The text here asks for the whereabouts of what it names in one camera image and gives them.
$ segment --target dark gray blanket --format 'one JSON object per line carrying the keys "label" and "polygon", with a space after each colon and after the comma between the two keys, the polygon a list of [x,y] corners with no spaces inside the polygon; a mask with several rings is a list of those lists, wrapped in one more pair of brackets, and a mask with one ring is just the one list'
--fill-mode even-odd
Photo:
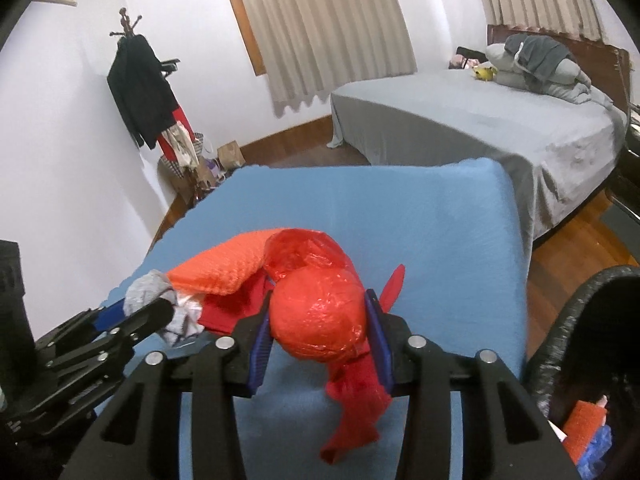
{"label": "dark gray blanket", "polygon": [[575,61],[567,47],[549,36],[513,34],[505,41],[504,49],[515,56],[521,43],[524,46],[518,57],[518,64],[529,72],[525,73],[525,80],[532,92],[542,93],[542,85],[549,80],[563,59],[568,57]]}

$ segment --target wooden headboard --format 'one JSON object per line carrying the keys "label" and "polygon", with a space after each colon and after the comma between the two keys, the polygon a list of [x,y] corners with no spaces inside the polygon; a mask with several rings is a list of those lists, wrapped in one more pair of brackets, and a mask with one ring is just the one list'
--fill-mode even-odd
{"label": "wooden headboard", "polygon": [[519,32],[551,36],[564,44],[574,54],[580,68],[591,78],[593,84],[611,97],[613,104],[617,108],[625,114],[627,113],[628,103],[626,96],[630,96],[631,73],[629,53],[626,50],[608,45],[602,41],[592,41],[586,38],[577,39],[567,34],[544,29],[528,30],[526,28],[508,27],[507,25],[489,25],[487,29],[487,44],[504,43],[511,34]]}

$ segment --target white wall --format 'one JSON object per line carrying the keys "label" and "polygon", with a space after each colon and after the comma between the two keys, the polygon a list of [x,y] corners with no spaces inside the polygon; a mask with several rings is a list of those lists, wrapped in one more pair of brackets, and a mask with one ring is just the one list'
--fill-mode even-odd
{"label": "white wall", "polygon": [[[174,93],[191,126],[216,148],[242,146],[330,113],[318,97],[310,105],[274,110],[266,76],[256,77],[229,0],[127,0],[137,31],[160,59],[178,57]],[[456,47],[486,46],[481,0],[399,0],[419,70],[445,68]]]}
{"label": "white wall", "polygon": [[126,0],[76,1],[33,2],[0,52],[0,238],[20,244],[36,337],[140,264],[173,199],[106,82]]}
{"label": "white wall", "polygon": [[640,52],[638,52],[638,48],[631,39],[631,36],[629,36],[625,26],[620,21],[616,11],[609,5],[608,1],[593,0],[593,3],[600,18],[605,43],[624,48],[629,52],[632,69],[630,95],[631,101],[637,103],[638,98],[640,98],[640,74],[635,69],[640,66]]}

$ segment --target bed sheet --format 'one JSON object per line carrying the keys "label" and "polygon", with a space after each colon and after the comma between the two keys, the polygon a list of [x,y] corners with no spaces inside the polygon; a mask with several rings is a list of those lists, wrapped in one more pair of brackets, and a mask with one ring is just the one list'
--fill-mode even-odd
{"label": "bed sheet", "polygon": [[485,156],[513,182],[529,259],[533,240],[559,224],[610,174],[624,114],[441,70],[351,83],[332,94],[334,144],[371,164],[439,166]]}
{"label": "bed sheet", "polygon": [[[393,313],[446,351],[473,355],[493,348],[519,373],[526,342],[522,242],[509,178],[487,159],[442,168],[244,168],[171,229],[104,304],[122,298],[132,280],[151,269],[167,271],[236,234],[276,227],[329,233],[365,286],[378,293],[405,264]],[[140,343],[128,370],[159,348],[155,335]],[[324,394],[325,381],[323,365],[296,361],[274,346],[258,394],[235,401],[249,480],[395,478],[407,399],[395,399],[380,420],[379,442],[329,466],[319,451],[337,427],[340,409]],[[181,479],[191,478],[190,402],[185,395]],[[452,419],[452,478],[460,478],[457,396]]]}

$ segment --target blue tablecloth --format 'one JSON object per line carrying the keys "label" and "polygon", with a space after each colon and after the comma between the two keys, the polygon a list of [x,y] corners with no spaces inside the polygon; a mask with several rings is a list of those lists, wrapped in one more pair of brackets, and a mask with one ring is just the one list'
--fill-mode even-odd
{"label": "blue tablecloth", "polygon": [[[167,271],[232,236],[299,227],[330,234],[351,257],[366,287],[382,290],[398,264],[404,288],[393,309],[414,333],[446,351],[492,348],[519,374],[525,357],[526,266],[513,188],[499,164],[467,160],[440,168],[309,168],[237,171],[190,211],[104,304],[133,279]],[[161,348],[156,336],[139,355]],[[298,362],[274,346],[263,387],[236,399],[249,480],[395,478],[407,399],[383,415],[379,442],[328,466],[319,450],[340,408],[324,394],[323,365]],[[452,478],[462,471],[462,419],[452,404]],[[183,397],[180,474],[191,478],[190,396]]]}

